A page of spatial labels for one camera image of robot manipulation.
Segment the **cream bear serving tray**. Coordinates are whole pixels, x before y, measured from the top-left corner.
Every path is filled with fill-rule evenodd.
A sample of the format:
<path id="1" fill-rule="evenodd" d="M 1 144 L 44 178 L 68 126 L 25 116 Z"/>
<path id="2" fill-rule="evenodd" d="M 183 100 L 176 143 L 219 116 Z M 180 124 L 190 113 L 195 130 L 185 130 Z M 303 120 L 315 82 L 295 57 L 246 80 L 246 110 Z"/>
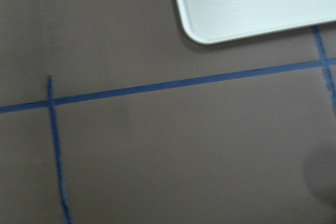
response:
<path id="1" fill-rule="evenodd" d="M 335 21 L 335 0 L 176 0 L 187 36 L 202 45 Z"/>

